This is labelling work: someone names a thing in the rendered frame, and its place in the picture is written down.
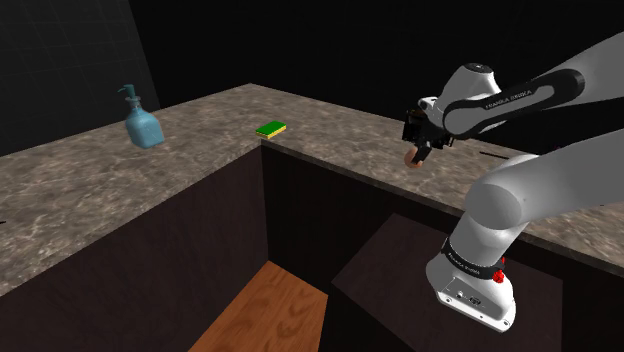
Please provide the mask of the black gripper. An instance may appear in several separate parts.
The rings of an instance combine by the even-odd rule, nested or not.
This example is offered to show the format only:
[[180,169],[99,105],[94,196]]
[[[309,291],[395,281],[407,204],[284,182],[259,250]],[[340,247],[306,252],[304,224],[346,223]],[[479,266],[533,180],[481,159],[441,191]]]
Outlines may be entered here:
[[451,147],[454,142],[454,138],[444,129],[433,124],[420,108],[406,111],[402,139],[414,144],[418,149],[414,162],[423,162],[432,148]]

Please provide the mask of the dark robot stand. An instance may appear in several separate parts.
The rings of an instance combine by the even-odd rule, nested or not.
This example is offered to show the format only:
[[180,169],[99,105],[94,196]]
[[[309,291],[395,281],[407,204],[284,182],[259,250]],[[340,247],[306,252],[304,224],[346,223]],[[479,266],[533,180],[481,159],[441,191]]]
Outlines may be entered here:
[[443,306],[426,263],[444,234],[392,215],[332,280],[319,352],[563,352],[560,279],[513,260],[505,333]]

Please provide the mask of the green and yellow sponge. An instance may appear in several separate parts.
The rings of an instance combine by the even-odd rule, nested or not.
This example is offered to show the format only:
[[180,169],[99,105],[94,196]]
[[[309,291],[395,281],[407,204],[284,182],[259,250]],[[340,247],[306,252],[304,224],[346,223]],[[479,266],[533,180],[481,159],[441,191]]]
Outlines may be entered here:
[[280,121],[271,121],[255,130],[257,136],[271,139],[275,135],[283,132],[286,129],[286,124]]

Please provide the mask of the blue soap dispenser bottle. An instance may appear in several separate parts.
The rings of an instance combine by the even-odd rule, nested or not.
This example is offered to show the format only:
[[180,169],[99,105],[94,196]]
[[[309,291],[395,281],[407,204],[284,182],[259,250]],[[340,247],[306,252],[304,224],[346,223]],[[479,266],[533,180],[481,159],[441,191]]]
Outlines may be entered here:
[[125,91],[125,100],[129,103],[130,113],[125,120],[125,127],[132,143],[140,148],[149,149],[164,142],[164,135],[159,121],[141,106],[141,98],[136,95],[133,84],[124,84],[119,92]]

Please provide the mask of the dark brown counter cabinet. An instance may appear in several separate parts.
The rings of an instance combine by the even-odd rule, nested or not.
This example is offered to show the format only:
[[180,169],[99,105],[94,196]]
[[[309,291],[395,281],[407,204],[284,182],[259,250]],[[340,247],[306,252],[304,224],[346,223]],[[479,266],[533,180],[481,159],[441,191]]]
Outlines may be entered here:
[[[392,215],[459,218],[257,148],[0,297],[0,352],[319,352],[332,280]],[[562,281],[563,352],[624,352],[624,278],[528,236],[507,260]]]

